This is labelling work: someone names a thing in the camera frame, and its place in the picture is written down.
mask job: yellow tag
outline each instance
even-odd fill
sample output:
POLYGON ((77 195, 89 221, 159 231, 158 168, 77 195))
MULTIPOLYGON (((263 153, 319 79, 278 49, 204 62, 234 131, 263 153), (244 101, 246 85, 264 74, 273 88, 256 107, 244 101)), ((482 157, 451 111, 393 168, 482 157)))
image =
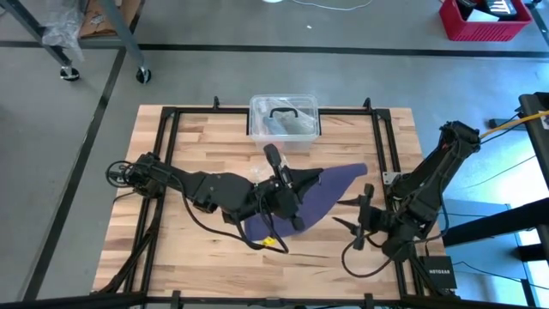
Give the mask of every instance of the yellow tag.
POLYGON ((263 245, 276 245, 276 239, 267 237, 263 240, 263 245))

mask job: plastic container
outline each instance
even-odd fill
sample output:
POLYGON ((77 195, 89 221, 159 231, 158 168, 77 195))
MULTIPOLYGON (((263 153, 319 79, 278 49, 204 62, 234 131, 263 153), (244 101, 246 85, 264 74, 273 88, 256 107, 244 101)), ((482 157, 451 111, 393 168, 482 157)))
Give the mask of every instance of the plastic container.
POLYGON ((532 22, 532 16, 522 0, 511 0, 517 21, 464 21, 455 0, 445 0, 439 10, 448 39, 455 41, 509 41, 532 22))
POLYGON ((317 99, 309 94, 263 94, 250 100, 249 134, 258 149, 307 152, 320 135, 317 99))

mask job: container handle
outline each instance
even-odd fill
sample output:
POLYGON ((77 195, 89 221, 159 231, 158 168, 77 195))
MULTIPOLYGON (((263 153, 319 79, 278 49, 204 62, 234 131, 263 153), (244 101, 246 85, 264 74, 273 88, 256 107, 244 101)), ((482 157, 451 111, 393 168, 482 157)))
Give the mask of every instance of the container handle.
POLYGON ((271 110, 270 115, 269 115, 270 118, 273 117, 274 112, 293 112, 293 115, 295 116, 295 118, 298 117, 298 110, 296 110, 295 108, 291 108, 291 107, 276 107, 276 108, 273 108, 271 110))

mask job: caster wheel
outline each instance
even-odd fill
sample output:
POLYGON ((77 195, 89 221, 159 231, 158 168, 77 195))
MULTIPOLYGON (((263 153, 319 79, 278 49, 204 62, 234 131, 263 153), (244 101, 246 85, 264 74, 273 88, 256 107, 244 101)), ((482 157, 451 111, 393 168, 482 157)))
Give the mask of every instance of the caster wheel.
POLYGON ((146 84, 148 83, 148 81, 151 80, 151 77, 153 77, 151 70, 145 71, 145 74, 143 74, 143 71, 141 69, 137 70, 136 79, 138 82, 146 84))
POLYGON ((67 82, 74 82, 80 79, 80 72, 77 69, 71 69, 70 75, 67 75, 67 72, 61 69, 61 73, 59 73, 59 76, 62 80, 65 80, 67 82))

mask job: clear plastic bin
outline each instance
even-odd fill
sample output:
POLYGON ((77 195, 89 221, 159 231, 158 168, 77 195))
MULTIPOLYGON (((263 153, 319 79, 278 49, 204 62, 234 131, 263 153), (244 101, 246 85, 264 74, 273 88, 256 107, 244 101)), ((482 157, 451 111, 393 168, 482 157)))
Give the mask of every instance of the clear plastic bin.
POLYGON ((320 135, 317 99, 309 94, 263 94, 250 100, 250 137, 258 149, 307 152, 320 135))

